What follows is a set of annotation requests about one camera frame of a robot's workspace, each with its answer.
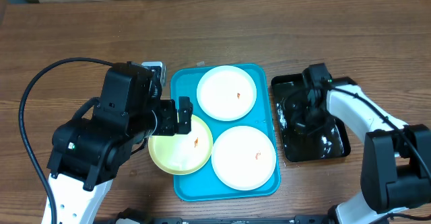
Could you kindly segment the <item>yellow plate with stain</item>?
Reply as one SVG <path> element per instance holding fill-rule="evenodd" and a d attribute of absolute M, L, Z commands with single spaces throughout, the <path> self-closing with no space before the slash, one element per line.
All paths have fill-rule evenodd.
<path fill-rule="evenodd" d="M 172 175 L 192 174 L 201 169 L 209 160 L 212 147 L 212 133 L 206 123 L 196 115 L 191 117 L 189 134 L 153 136 L 148 143 L 153 162 Z"/>

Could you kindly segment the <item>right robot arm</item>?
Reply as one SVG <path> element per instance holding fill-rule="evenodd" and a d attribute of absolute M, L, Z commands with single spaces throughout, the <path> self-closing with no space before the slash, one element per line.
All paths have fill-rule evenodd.
<path fill-rule="evenodd" d="M 334 79 L 325 64 L 302 72 L 306 100 L 294 105 L 290 124 L 301 135 L 321 130 L 324 116 L 348 126 L 363 142 L 361 191 L 332 207 L 326 223 L 388 223 L 430 203 L 430 129 L 408 125 L 370 100 L 349 77 Z"/>

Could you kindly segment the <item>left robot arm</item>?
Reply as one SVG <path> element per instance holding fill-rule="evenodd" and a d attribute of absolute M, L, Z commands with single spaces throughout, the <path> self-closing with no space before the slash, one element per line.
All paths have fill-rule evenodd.
<path fill-rule="evenodd" d="M 88 100 L 52 137 L 44 223 L 91 223 L 135 144 L 152 136 L 186 135 L 193 104 L 186 96 L 163 100 L 160 78 L 148 67 L 115 63 L 100 96 Z"/>

